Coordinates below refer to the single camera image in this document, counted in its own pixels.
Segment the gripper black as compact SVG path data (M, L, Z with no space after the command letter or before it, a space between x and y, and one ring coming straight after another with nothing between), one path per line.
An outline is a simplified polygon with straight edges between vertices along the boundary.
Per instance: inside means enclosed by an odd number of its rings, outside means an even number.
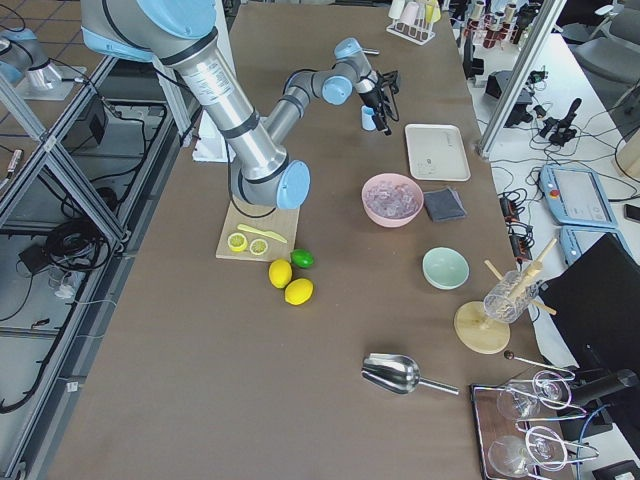
M399 92L399 71L370 71L359 78L357 91L363 104L374 109L372 120L376 129L389 136L391 129L388 120L400 120L395 100L395 95Z

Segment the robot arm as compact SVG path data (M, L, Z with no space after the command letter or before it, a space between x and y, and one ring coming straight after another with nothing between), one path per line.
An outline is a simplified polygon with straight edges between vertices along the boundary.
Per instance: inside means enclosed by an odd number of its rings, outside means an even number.
M218 48L211 1L84 1L82 33L91 50L125 60L158 59L175 70L235 153L229 188L241 200L296 209L310 188L307 165L290 158L282 142L309 103L341 105L352 93L373 111L376 130L389 134L395 71L375 70L354 38L334 50L329 70L300 70L285 84L272 112L260 117Z

